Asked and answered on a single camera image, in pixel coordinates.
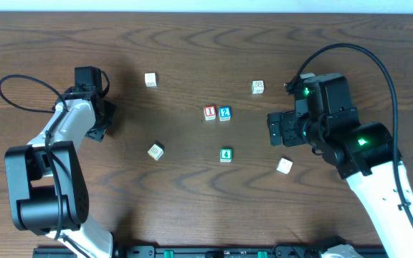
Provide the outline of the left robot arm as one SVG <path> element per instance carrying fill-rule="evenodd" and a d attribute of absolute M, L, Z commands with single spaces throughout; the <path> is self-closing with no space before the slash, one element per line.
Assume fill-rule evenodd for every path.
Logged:
<path fill-rule="evenodd" d="M 89 194 L 77 157 L 85 138 L 102 141 L 115 105 L 97 67 L 75 68 L 75 84 L 57 94 L 43 131 L 4 156 L 11 219 L 20 231 L 62 242 L 77 257 L 126 257 L 125 247 L 89 215 Z"/>

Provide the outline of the blue number 2 block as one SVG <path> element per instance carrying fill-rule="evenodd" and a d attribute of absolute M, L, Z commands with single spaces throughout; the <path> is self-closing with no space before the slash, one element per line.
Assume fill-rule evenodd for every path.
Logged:
<path fill-rule="evenodd" d="M 229 106 L 219 108 L 219 120 L 221 122 L 231 120 L 231 109 Z"/>

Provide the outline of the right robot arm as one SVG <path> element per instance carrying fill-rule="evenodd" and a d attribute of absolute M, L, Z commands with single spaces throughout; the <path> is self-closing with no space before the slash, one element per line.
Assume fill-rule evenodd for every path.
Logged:
<path fill-rule="evenodd" d="M 268 114 L 271 145 L 310 145 L 359 198 L 386 254 L 413 257 L 413 193 L 403 162 L 393 167 L 389 130 L 360 122 L 341 74 L 308 73 L 285 88 L 295 108 Z"/>

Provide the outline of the red letter I block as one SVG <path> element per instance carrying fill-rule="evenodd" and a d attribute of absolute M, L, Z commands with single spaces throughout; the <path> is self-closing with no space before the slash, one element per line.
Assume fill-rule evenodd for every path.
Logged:
<path fill-rule="evenodd" d="M 215 120 L 217 117 L 216 107 L 214 105 L 209 105 L 204 107 L 204 118 L 205 120 Z"/>

